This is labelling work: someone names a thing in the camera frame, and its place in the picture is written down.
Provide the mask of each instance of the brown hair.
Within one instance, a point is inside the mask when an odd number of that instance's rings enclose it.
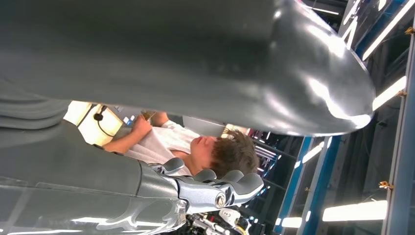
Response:
[[[244,175],[256,173],[259,160],[251,138],[240,131],[226,130],[228,138],[218,138],[213,148],[211,169],[218,179],[231,170],[240,170]]]

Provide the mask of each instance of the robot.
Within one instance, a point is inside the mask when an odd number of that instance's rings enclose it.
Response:
[[[263,185],[88,145],[62,121],[68,100],[297,136],[372,117],[365,67],[297,1],[2,1],[0,33],[0,234],[157,234]]]

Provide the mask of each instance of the person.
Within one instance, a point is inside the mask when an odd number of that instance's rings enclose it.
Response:
[[[244,174],[257,171],[259,160],[254,144],[239,131],[228,131],[230,138],[199,136],[169,120],[164,112],[155,113],[151,121],[153,126],[143,115],[138,116],[129,134],[103,148],[148,164],[181,158],[185,167],[179,175],[196,175],[203,169],[212,169],[221,178],[235,169]]]

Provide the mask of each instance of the silver bolt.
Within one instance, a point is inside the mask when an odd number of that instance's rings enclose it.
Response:
[[[218,194],[215,200],[215,206],[218,209],[221,209],[225,206],[225,196],[223,193]]]

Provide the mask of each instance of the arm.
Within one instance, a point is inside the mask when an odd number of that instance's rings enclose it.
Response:
[[[166,112],[156,112],[154,116],[151,117],[151,124],[156,127],[161,127],[167,121],[169,121],[169,119]]]
[[[143,115],[140,115],[128,135],[102,147],[109,152],[126,153],[134,144],[142,140],[151,131],[151,128],[150,123],[145,120]]]

